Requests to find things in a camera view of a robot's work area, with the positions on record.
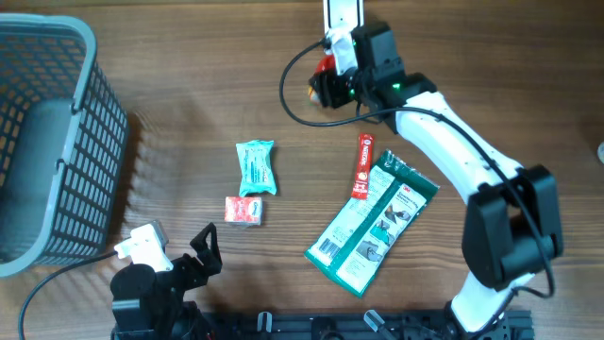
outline perforated basket side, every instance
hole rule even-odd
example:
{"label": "perforated basket side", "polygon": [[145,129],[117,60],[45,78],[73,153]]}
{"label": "perforated basket side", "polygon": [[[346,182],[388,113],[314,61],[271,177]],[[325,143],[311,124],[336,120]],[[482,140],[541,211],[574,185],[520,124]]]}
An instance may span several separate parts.
{"label": "perforated basket side", "polygon": [[126,112],[95,63],[51,239],[37,263],[69,264],[105,248],[128,132]]}

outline wooden table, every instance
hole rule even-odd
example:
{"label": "wooden table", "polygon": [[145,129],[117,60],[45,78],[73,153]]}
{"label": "wooden table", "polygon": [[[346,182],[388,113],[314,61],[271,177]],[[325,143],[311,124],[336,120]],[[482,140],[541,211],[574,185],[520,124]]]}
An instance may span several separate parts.
{"label": "wooden table", "polygon": [[[558,292],[522,295],[540,339],[601,338],[604,332],[604,7],[598,1],[396,1],[366,4],[388,21],[409,72],[439,85],[452,108],[496,148],[526,166],[543,163],[559,183],[565,241],[555,262]],[[441,308],[467,274],[461,255],[464,205],[413,145],[384,125],[303,127],[277,98],[290,58],[323,34],[313,3],[38,8],[88,22],[98,61],[127,109],[132,138],[109,244],[158,218],[172,258],[209,222],[219,228],[223,272],[191,291],[203,310],[363,312]],[[338,119],[353,107],[320,111],[306,81],[321,52],[301,60],[287,83],[293,110]],[[364,298],[329,281],[303,257],[350,195],[357,136],[377,136],[441,185],[398,240]],[[238,193],[235,144],[275,140],[278,193],[264,195],[259,228],[223,222],[225,196]],[[109,282],[117,259],[63,275],[34,298],[28,339],[107,339],[113,326]],[[15,339],[30,289],[56,268],[0,281],[0,339]],[[531,284],[546,289],[539,275]]]}

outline wood grain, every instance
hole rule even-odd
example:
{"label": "wood grain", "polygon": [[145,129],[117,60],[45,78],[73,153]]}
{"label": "wood grain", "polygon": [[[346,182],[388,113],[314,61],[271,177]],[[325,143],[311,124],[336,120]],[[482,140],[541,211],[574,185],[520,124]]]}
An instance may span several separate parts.
{"label": "wood grain", "polygon": [[[303,127],[285,115],[277,83],[285,64],[321,38],[320,3],[43,8],[88,22],[98,61],[129,112],[132,138],[109,243],[161,219],[170,257],[209,222],[219,228],[224,271],[186,298],[203,310],[362,312],[441,308],[467,274],[460,243],[464,206],[439,170],[385,126]],[[604,6],[545,1],[371,2],[388,21],[409,72],[440,86],[452,108],[496,148],[525,165],[545,164],[559,182],[565,256],[558,293],[521,296],[540,339],[601,338],[604,326]],[[301,60],[287,83],[293,110],[327,120],[354,108],[318,111],[306,81],[321,58]],[[349,197],[359,132],[376,153],[395,154],[441,184],[434,201],[391,250],[362,299],[303,257]],[[238,193],[235,144],[275,140],[278,194],[265,195],[264,223],[225,225],[225,196]],[[65,274],[30,305],[28,339],[107,339],[111,260]],[[16,338],[29,290],[56,268],[0,281],[0,339]],[[532,286],[546,289],[543,275]]]}

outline basket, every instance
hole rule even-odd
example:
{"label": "basket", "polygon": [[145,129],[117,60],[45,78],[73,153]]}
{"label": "basket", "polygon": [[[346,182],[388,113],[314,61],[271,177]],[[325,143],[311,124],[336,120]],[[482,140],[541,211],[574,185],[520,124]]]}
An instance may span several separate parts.
{"label": "basket", "polygon": [[64,16],[0,14],[0,277],[103,251],[126,112]]}

